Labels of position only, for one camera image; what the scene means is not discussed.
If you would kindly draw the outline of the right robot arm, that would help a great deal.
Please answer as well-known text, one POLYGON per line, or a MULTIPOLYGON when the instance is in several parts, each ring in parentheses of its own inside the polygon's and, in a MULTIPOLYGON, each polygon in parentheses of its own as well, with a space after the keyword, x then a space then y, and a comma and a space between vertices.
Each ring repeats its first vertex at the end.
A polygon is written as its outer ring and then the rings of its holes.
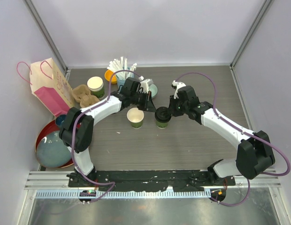
POLYGON ((223 117, 212 104, 200 102, 190 85, 174 82, 172 88, 175 93, 169 98, 168 108, 172 117, 186 114, 189 119, 215 131, 237 150, 236 158, 221 159, 208 167, 209 183, 218 185, 232 175, 252 180, 275 163, 273 150, 267 144, 269 136, 265 132, 255 133, 223 117))

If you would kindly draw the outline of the green paper cup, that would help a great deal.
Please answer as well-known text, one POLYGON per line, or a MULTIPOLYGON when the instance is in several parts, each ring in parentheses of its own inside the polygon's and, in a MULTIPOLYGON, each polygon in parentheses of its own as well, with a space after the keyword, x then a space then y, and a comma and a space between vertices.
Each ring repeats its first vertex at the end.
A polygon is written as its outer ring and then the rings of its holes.
POLYGON ((169 121, 171 120, 171 118, 166 118, 166 119, 159 119, 156 118, 156 126, 159 129, 165 129, 168 126, 169 121))
POLYGON ((144 112, 138 108, 131 108, 127 112, 127 119, 134 129, 139 129, 143 125, 144 112))

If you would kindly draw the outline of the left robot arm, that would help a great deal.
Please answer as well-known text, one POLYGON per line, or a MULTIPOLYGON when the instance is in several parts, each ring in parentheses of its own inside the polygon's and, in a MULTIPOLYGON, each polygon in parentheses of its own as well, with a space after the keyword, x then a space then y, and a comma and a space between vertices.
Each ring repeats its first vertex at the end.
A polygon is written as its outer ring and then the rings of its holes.
POLYGON ((91 161, 89 146, 92 142, 93 127, 111 114, 134 105, 142 112, 156 112, 152 101, 150 86, 152 79, 140 81, 129 77, 123 87, 111 92, 103 100, 82 109, 72 107, 59 132, 59 138, 72 154, 79 182, 90 187, 96 180, 96 169, 91 161))

